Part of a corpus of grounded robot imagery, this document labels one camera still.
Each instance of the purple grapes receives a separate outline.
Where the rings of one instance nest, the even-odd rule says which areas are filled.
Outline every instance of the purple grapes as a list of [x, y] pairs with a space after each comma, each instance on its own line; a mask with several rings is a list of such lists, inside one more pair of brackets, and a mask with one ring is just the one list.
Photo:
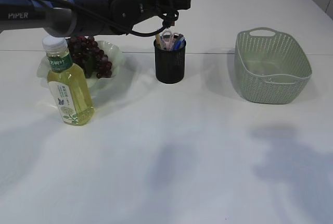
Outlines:
[[72, 36], [66, 41], [73, 62], [84, 70], [86, 78], [90, 78], [91, 70], [97, 72], [96, 77], [98, 79], [112, 76], [112, 62], [109, 61], [105, 52], [98, 47], [98, 43], [93, 36], [88, 38]]

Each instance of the green plastic basket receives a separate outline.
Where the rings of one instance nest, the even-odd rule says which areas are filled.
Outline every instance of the green plastic basket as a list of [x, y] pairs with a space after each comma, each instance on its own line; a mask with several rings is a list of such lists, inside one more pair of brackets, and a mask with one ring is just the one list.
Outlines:
[[[257, 36], [254, 31], [270, 31], [274, 35]], [[304, 89], [312, 70], [306, 54], [291, 35], [256, 28], [237, 35], [235, 73], [246, 100], [287, 104]]]

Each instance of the yellow liquid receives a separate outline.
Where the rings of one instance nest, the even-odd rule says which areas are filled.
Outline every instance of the yellow liquid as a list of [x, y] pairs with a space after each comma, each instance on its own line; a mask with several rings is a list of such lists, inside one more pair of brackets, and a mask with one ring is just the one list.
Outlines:
[[[48, 57], [63, 58], [69, 54], [69, 51], [56, 55], [47, 54]], [[89, 122], [94, 115], [95, 109], [89, 93], [84, 71], [80, 66], [73, 64], [72, 67], [62, 72], [53, 72], [50, 70], [47, 75], [47, 82], [61, 82], [70, 89], [75, 111], [78, 115], [79, 123], [68, 123], [69, 125], [82, 126]]]

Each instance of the bottle cap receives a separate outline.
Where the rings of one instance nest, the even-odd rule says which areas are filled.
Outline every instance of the bottle cap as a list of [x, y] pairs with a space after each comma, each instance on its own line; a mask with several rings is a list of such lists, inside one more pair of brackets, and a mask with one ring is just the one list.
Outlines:
[[65, 38], [48, 35], [43, 39], [43, 48], [48, 53], [61, 53], [67, 50], [67, 42]]

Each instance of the pen holder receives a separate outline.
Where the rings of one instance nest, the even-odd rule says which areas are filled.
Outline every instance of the pen holder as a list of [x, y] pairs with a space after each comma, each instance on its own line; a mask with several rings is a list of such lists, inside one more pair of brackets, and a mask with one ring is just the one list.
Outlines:
[[155, 47], [155, 72], [156, 78], [163, 83], [173, 84], [180, 82], [185, 73], [185, 48], [176, 51], [165, 51], [160, 49], [154, 41]]

